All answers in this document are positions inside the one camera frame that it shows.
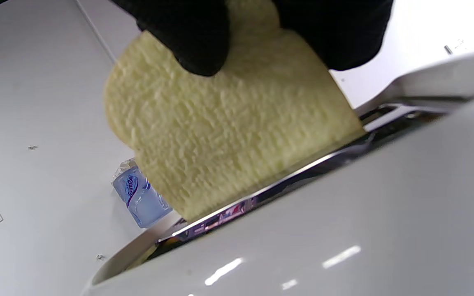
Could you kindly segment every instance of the water bottle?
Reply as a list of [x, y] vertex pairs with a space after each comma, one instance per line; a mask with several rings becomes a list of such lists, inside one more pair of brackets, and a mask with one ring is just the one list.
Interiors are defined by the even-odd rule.
[[142, 175], [138, 166], [120, 174], [113, 181], [113, 187], [140, 228], [151, 227], [173, 210]]

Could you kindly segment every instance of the gloved hand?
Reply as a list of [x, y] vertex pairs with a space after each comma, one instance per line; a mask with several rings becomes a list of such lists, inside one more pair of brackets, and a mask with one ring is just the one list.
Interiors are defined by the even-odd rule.
[[[168, 47], [190, 73], [215, 75], [230, 49], [224, 0], [112, 0]], [[374, 58], [393, 0], [272, 0], [283, 28], [295, 30], [329, 69], [343, 71]]]

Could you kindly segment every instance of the bottle label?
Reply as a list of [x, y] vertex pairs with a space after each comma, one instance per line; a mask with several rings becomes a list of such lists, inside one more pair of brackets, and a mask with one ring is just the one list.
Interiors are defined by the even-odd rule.
[[128, 202], [126, 203], [129, 206], [129, 202], [135, 195], [138, 189], [138, 177], [129, 175], [125, 182], [125, 193], [128, 196]]

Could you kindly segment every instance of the metal slot edge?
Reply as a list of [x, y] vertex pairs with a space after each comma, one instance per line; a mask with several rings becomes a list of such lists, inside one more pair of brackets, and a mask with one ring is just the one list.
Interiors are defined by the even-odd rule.
[[[299, 170], [296, 170], [295, 172], [288, 174], [284, 178], [281, 178], [277, 180], [276, 182], [270, 184], [267, 187], [264, 187], [258, 191], [255, 191], [252, 194], [247, 195], [246, 197], [243, 197], [235, 202], [232, 202], [231, 204], [228, 204], [227, 206], [224, 206], [223, 208], [216, 210], [215, 212], [212, 212], [211, 214], [198, 219], [195, 222], [189, 223], [187, 225], [181, 225], [179, 229], [174, 229], [172, 232], [158, 240], [158, 243], [164, 242], [166, 240], [169, 240], [170, 238], [180, 236], [181, 234], [184, 234], [191, 230], [192, 228], [202, 225], [203, 223], [210, 221], [211, 219], [217, 217], [218, 215], [226, 212], [230, 208], [233, 208], [234, 206], [237, 206], [243, 202], [248, 202], [255, 197], [260, 196], [261, 194], [274, 189], [278, 185], [300, 175], [301, 173], [304, 173], [320, 164], [326, 164], [327, 162], [337, 159], [342, 155], [346, 154], [351, 154], [352, 156], [347, 157], [347, 160], [355, 160], [358, 157], [361, 157], [365, 155], [366, 153], [370, 152], [371, 146], [374, 146], [374, 138], [376, 134], [383, 129], [385, 126], [392, 125], [394, 122], [397, 120], [400, 120], [401, 118], [409, 118], [409, 119], [414, 119], [414, 116], [411, 116], [411, 114], [440, 114], [440, 116], [444, 116], [446, 114], [449, 114], [453, 112], [455, 109], [460, 107], [463, 103], [468, 102], [469, 99], [462, 99], [462, 98], [401, 98], [401, 99], [394, 99], [393, 101], [389, 103], [383, 103], [380, 104], [376, 109], [373, 111], [377, 111], [379, 109], [391, 109], [390, 112], [384, 113], [382, 116], [375, 118], [374, 120], [368, 122], [365, 124], [363, 127], [367, 131], [367, 134], [363, 139], [359, 139], [356, 141], [353, 141], [351, 144], [340, 148], [336, 150], [335, 152], [332, 152], [324, 157], [321, 157], [317, 160], [314, 160], [307, 165], [301, 167]], [[343, 165], [346, 165], [350, 161], [344, 162], [344, 161], [339, 161], [337, 164], [333, 164], [331, 169], [327, 169], [324, 173], [320, 174], [320, 176], [323, 176], [324, 174], [327, 174]], [[255, 210], [257, 208], [261, 208], [262, 206], [265, 206], [265, 204], [268, 204], [272, 200], [276, 200], [279, 197], [284, 196], [284, 194], [277, 194], [274, 195], [271, 199], [268, 199], [266, 202], [258, 203], [256, 204], [253, 208], [250, 208], [246, 210], [243, 215], [248, 214], [252, 210]], [[232, 220], [220, 223], [214, 229], [217, 229], [221, 227], [222, 225], [225, 225], [226, 223], [231, 222]]]

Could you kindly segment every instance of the white wall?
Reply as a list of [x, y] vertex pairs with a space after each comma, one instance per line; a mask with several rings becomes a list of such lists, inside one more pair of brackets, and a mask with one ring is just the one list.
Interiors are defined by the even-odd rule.
[[78, 295], [140, 233], [110, 185], [132, 157], [103, 112], [111, 65], [72, 0], [0, 6], [0, 296]]
[[395, 0], [380, 53], [357, 69], [333, 75], [358, 107], [396, 77], [450, 58], [444, 46], [459, 39], [474, 50], [474, 0]]

